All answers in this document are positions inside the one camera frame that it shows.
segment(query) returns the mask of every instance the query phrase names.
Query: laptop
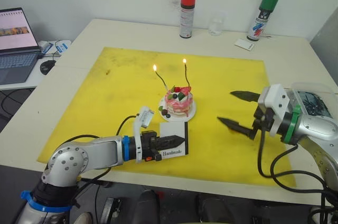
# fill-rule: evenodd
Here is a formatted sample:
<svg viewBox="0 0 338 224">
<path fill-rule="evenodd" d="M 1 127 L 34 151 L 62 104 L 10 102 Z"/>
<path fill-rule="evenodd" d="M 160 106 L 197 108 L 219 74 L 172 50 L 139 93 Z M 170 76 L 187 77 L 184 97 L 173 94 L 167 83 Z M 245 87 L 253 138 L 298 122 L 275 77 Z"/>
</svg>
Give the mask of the laptop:
<svg viewBox="0 0 338 224">
<path fill-rule="evenodd" d="M 0 10 L 0 85 L 25 82 L 40 53 L 22 8 Z"/>
</svg>

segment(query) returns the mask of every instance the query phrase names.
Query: blue ring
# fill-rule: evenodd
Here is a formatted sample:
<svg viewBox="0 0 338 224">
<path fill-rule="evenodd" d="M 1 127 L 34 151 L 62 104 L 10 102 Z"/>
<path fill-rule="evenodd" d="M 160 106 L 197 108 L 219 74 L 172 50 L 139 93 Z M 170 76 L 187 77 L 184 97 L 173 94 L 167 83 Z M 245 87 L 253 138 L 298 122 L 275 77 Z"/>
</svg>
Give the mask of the blue ring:
<svg viewBox="0 0 338 224">
<path fill-rule="evenodd" d="M 31 208 L 41 211 L 41 212 L 68 212 L 72 208 L 72 206 L 68 207 L 46 207 L 39 203 L 36 203 L 32 197 L 30 191 L 21 192 L 21 198 L 27 200 L 28 204 L 30 204 Z"/>
<path fill-rule="evenodd" d="M 125 157 L 124 157 L 124 161 L 127 162 L 129 161 L 129 137 L 128 136 L 124 136 L 123 140 L 122 140 L 123 145 L 125 146 Z"/>
</svg>

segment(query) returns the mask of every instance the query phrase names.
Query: green cap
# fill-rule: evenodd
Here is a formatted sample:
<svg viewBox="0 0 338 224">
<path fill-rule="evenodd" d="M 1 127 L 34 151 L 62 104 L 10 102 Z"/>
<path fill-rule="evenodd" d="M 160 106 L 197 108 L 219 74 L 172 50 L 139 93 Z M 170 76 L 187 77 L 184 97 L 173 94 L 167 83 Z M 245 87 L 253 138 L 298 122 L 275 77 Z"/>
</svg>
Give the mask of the green cap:
<svg viewBox="0 0 338 224">
<path fill-rule="evenodd" d="M 272 12 L 275 9 L 277 2 L 278 2 L 278 0 L 262 0 L 259 8 L 262 8 L 262 9 L 265 9 L 265 10 Z"/>
</svg>

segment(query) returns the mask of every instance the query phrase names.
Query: lit candle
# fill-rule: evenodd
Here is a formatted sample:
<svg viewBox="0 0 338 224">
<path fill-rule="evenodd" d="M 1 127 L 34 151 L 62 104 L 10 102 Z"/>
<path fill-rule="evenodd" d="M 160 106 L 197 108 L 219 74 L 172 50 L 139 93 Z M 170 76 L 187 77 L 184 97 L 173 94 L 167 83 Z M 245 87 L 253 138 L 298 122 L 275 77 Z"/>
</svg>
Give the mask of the lit candle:
<svg viewBox="0 0 338 224">
<path fill-rule="evenodd" d="M 156 75 L 162 80 L 162 82 L 163 82 L 163 84 L 164 84 L 164 87 L 165 87 L 165 89 L 168 91 L 168 87 L 167 87 L 167 85 L 165 84 L 165 82 L 164 82 L 164 80 L 163 80 L 163 78 L 157 73 L 157 67 L 156 67 L 156 65 L 154 64 L 153 65 L 153 69 L 154 69 L 154 72 L 156 73 Z"/>
<path fill-rule="evenodd" d="M 186 82 L 188 83 L 188 87 L 190 87 L 190 83 L 189 83 L 189 81 L 188 81 L 188 78 L 186 77 L 186 59 L 183 59 L 183 63 L 184 63 L 184 69 L 185 69 L 185 80 L 186 80 Z"/>
</svg>

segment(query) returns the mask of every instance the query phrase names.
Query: small card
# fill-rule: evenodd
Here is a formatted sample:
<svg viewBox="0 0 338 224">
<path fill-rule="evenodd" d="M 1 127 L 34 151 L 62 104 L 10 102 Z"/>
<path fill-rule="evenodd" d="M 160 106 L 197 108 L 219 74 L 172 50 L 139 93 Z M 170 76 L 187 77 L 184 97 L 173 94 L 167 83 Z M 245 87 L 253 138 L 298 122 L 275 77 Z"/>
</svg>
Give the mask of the small card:
<svg viewBox="0 0 338 224">
<path fill-rule="evenodd" d="M 250 43 L 246 40 L 243 40 L 241 38 L 238 38 L 238 40 L 236 41 L 236 43 L 234 43 L 236 46 L 241 47 L 243 49 L 246 49 L 248 51 L 251 51 L 252 48 L 255 46 L 253 43 Z"/>
<path fill-rule="evenodd" d="M 162 159 L 184 156 L 189 152 L 188 147 L 188 123 L 187 122 L 169 122 L 159 124 L 160 137 L 176 135 L 185 139 L 185 141 L 175 147 L 158 151 Z"/>
</svg>

